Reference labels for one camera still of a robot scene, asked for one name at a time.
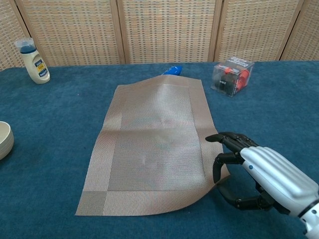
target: bottle label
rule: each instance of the bottle label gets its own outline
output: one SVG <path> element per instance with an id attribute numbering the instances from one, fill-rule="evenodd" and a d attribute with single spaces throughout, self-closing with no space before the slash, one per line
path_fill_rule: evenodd
<path id="1" fill-rule="evenodd" d="M 34 65 L 37 68 L 40 77 L 45 76 L 46 73 L 48 73 L 48 70 L 46 69 L 46 65 L 41 59 L 35 62 Z"/>

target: table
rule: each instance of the table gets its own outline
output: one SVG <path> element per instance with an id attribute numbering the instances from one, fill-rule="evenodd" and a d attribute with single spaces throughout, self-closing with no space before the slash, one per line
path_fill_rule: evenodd
<path id="1" fill-rule="evenodd" d="M 210 89 L 216 63 L 182 63 L 201 79 L 218 131 L 246 134 L 319 182 L 319 62 L 257 62 L 247 88 L 230 98 Z M 36 85 L 25 68 L 0 72 L 0 120 L 15 143 L 0 161 L 0 238 L 302 239 L 298 218 L 275 209 L 240 211 L 217 190 L 182 210 L 144 217 L 75 216 L 91 152 L 114 90 L 175 64 L 50 67 Z M 253 196 L 239 166 L 229 184 Z"/>

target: beige bowl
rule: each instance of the beige bowl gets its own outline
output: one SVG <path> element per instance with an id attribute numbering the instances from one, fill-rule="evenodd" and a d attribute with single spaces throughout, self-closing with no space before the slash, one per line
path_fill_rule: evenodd
<path id="1" fill-rule="evenodd" d="M 0 121 L 0 160 L 11 151 L 13 143 L 14 137 L 10 125 Z"/>

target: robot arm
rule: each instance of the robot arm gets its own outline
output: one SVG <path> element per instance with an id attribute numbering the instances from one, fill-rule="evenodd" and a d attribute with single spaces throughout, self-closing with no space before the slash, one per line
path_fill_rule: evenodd
<path id="1" fill-rule="evenodd" d="M 319 186 L 278 152 L 261 147 L 242 134 L 221 132 L 206 138 L 225 144 L 232 153 L 219 154 L 213 164 L 213 180 L 225 200 L 241 209 L 269 210 L 299 217 L 305 223 L 306 236 L 319 239 Z M 236 197 L 220 180 L 224 164 L 239 164 L 256 181 L 259 196 Z"/>

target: wicker screen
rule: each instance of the wicker screen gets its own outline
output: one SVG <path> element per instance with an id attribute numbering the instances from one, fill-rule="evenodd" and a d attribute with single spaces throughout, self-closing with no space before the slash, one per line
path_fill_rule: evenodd
<path id="1" fill-rule="evenodd" d="M 231 56 L 279 60 L 301 4 L 299 0 L 225 0 L 214 60 Z"/>
<path id="2" fill-rule="evenodd" d="M 283 60 L 319 60 L 319 0 L 306 0 Z"/>
<path id="3" fill-rule="evenodd" d="M 115 0 L 16 1 L 48 65 L 124 63 Z"/>
<path id="4" fill-rule="evenodd" d="M 23 66 L 20 53 L 13 43 L 26 35 L 8 0 L 0 0 L 0 23 L 0 71 L 9 67 Z"/>
<path id="5" fill-rule="evenodd" d="M 118 0 L 118 5 L 127 63 L 208 60 L 214 0 Z"/>

